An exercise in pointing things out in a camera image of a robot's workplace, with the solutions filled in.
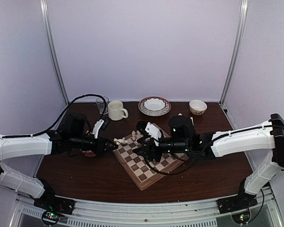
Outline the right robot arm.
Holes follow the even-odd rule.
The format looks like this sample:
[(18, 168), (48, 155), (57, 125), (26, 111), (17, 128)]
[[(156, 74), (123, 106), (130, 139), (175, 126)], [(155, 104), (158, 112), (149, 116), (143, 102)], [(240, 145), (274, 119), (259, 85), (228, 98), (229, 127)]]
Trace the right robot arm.
[(257, 205), (256, 195), (279, 171), (284, 170), (284, 120), (272, 114), (268, 121), (244, 129), (197, 134), (192, 118), (181, 114), (168, 121), (170, 137), (151, 122), (136, 125), (142, 137), (140, 147), (133, 150), (147, 163), (159, 162), (163, 154), (186, 154), (193, 165), (199, 159), (223, 157), (242, 151), (268, 149), (262, 163), (242, 180), (237, 195), (217, 201), (222, 211), (244, 209)]

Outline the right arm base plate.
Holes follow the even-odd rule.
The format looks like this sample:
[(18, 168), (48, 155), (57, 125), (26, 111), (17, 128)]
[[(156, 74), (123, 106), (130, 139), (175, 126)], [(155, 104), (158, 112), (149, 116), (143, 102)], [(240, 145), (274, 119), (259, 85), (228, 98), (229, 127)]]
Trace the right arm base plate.
[(257, 204), (257, 199), (253, 195), (236, 195), (217, 200), (217, 206), (220, 214), (247, 209), (249, 207), (256, 206)]

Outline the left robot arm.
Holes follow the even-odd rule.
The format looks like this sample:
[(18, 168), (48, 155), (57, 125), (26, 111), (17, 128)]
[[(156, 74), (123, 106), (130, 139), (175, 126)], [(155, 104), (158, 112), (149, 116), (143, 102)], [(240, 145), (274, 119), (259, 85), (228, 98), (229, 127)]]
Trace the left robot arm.
[(118, 146), (111, 140), (100, 136), (107, 126), (104, 119), (90, 127), (87, 117), (79, 113), (64, 116), (56, 130), (46, 130), (31, 135), (0, 135), (0, 185), (22, 192), (33, 198), (39, 206), (54, 210), (59, 205), (52, 187), (45, 181), (16, 171), (3, 160), (32, 155), (58, 155), (80, 149), (91, 151), (96, 156), (112, 152)]

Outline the white bishop chess piece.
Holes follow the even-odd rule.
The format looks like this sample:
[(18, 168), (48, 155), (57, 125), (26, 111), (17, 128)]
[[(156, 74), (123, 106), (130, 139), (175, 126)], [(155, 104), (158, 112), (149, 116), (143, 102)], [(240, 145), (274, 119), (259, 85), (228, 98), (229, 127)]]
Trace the white bishop chess piece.
[(114, 138), (113, 141), (114, 141), (114, 143), (117, 144), (117, 145), (120, 145), (120, 144), (127, 144), (127, 143), (128, 143), (128, 140), (126, 140), (125, 138), (122, 138), (122, 139)]

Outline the white king chess piece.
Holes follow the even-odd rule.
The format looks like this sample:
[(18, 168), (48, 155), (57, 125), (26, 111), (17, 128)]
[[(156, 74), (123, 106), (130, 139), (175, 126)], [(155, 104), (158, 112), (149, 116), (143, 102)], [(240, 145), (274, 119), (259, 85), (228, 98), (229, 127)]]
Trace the white king chess piece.
[(136, 141), (136, 140), (137, 140), (137, 133), (136, 133), (136, 131), (133, 131), (133, 132), (132, 132), (132, 140), (133, 140), (133, 141)]

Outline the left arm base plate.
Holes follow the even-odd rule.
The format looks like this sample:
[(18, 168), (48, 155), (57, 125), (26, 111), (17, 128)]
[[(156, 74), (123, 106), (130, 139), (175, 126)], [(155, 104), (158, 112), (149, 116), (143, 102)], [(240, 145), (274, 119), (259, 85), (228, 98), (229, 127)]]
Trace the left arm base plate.
[(54, 195), (43, 195), (38, 199), (34, 199), (34, 205), (54, 214), (71, 215), (75, 201)]

